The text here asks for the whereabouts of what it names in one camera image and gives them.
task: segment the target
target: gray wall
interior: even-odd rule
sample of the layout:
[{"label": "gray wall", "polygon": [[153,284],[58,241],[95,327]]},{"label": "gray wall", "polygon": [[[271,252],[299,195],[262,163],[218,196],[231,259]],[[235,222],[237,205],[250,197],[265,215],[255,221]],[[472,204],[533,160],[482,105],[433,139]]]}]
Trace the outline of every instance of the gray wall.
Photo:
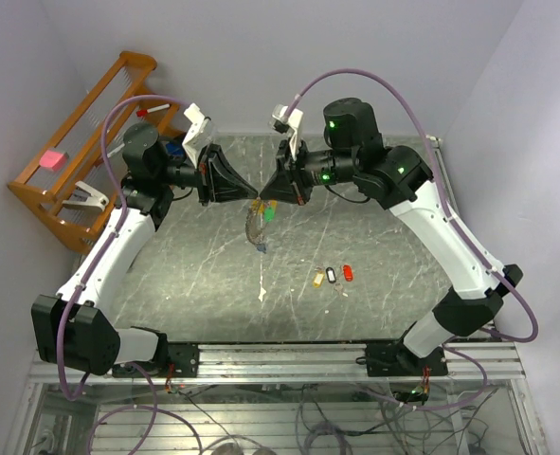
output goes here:
[{"label": "gray wall", "polygon": [[[445,137],[463,217],[524,270],[540,337],[520,345],[534,401],[560,455],[560,0],[526,0]],[[530,323],[507,299],[500,328]]]},{"label": "gray wall", "polygon": [[30,306],[68,276],[71,255],[6,188],[83,97],[35,0],[0,0],[0,453],[35,341]]},{"label": "gray wall", "polygon": [[[444,133],[471,93],[521,0],[42,0],[91,86],[122,49],[150,53],[163,92],[196,101],[222,132],[268,133],[273,107],[344,66],[377,72]],[[343,76],[307,96],[305,129],[345,96],[377,106],[385,133],[412,133],[374,82]]]}]

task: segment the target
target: metal frame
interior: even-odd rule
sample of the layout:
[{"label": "metal frame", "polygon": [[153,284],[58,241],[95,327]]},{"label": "metal frame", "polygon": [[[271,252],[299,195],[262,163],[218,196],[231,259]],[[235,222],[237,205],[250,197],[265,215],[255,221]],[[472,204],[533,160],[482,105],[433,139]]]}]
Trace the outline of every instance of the metal frame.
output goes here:
[{"label": "metal frame", "polygon": [[37,422],[42,400],[44,398],[45,385],[42,383],[28,381],[23,391],[23,396],[14,416],[14,422],[10,435],[4,448],[5,455],[19,455],[25,451],[31,439],[31,432],[35,431],[34,423]]},{"label": "metal frame", "polygon": [[[453,403],[457,403],[458,401],[459,401],[459,397],[457,395],[448,394],[448,403],[453,404]],[[455,431],[462,431],[464,429],[462,414],[460,412],[452,414],[450,416],[450,420],[452,421],[452,427],[454,428]],[[467,433],[465,431],[462,434],[456,433],[454,435],[454,438],[455,438],[455,443],[459,448],[459,452],[457,453],[457,455],[470,455],[469,440],[468,440]]]},{"label": "metal frame", "polygon": [[510,398],[519,436],[532,455],[549,454],[547,440],[525,379],[510,381]]},{"label": "metal frame", "polygon": [[[523,367],[511,342],[464,342],[447,346],[479,360],[489,380],[523,379]],[[368,377],[366,366],[355,360],[364,355],[366,344],[200,344],[199,370],[196,377],[176,380],[182,384],[277,384],[277,383],[387,383],[420,381],[420,376]],[[480,380],[478,367],[464,358],[445,353],[448,376],[434,381]],[[82,372],[67,369],[67,381],[77,384]],[[43,384],[58,383],[56,365],[43,362],[36,355],[29,380]],[[154,378],[163,384],[164,378]],[[146,384],[144,378],[114,378],[111,375],[90,376],[88,384]]]}]

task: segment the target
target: pink sticky note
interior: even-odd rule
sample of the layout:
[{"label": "pink sticky note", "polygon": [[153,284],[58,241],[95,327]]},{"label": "pink sticky note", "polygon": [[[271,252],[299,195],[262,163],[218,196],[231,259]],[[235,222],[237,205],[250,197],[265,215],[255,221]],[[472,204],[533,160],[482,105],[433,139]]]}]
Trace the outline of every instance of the pink sticky note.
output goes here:
[{"label": "pink sticky note", "polygon": [[67,153],[58,152],[56,150],[46,150],[40,158],[40,166],[55,173],[64,166],[68,158],[69,155]]}]

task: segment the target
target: gray marble table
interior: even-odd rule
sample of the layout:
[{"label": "gray marble table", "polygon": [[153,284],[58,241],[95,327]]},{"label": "gray marble table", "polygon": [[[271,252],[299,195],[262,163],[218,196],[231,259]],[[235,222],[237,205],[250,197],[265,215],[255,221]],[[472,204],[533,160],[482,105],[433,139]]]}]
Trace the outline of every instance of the gray marble table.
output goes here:
[{"label": "gray marble table", "polygon": [[[260,190],[274,171],[279,138],[231,136],[218,143]],[[324,148],[319,138],[307,143]],[[422,150],[411,137],[387,143]],[[335,189],[362,197],[352,184]],[[279,204],[262,254],[244,234],[250,201],[202,208],[196,199],[173,204],[136,257],[112,307],[117,327],[151,327],[172,341],[398,337],[449,286],[421,242],[373,201],[350,204],[321,187],[304,207]],[[313,287],[316,267],[339,271],[343,264],[354,275],[343,281],[347,297],[327,282]]]}]

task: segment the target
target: white clip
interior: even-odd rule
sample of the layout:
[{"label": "white clip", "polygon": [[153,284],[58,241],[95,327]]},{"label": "white clip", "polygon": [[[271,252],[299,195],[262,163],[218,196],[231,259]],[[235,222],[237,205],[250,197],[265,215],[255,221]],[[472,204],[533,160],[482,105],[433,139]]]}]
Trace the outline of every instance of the white clip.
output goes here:
[{"label": "white clip", "polygon": [[185,109],[184,115],[191,122],[191,126],[183,139],[183,148],[193,166],[197,167],[199,155],[202,149],[212,142],[216,128],[195,103]]},{"label": "white clip", "polygon": [[446,221],[450,223],[452,220],[460,220],[459,215],[457,215],[454,211],[450,216],[446,216]]},{"label": "white clip", "polygon": [[300,138],[302,136],[302,111],[295,109],[290,114],[290,118],[284,118],[285,112],[288,110],[288,106],[281,106],[278,105],[273,111],[271,115],[272,118],[275,118],[279,121],[283,121],[288,125],[288,131],[286,135],[290,137],[289,145],[290,145],[290,155],[292,156],[293,160],[297,160],[297,153],[298,149],[300,148]]},{"label": "white clip", "polygon": [[63,207],[66,209],[102,212],[109,204],[107,196],[81,180],[75,184],[75,188],[85,192],[88,196],[85,201],[63,201]]}]

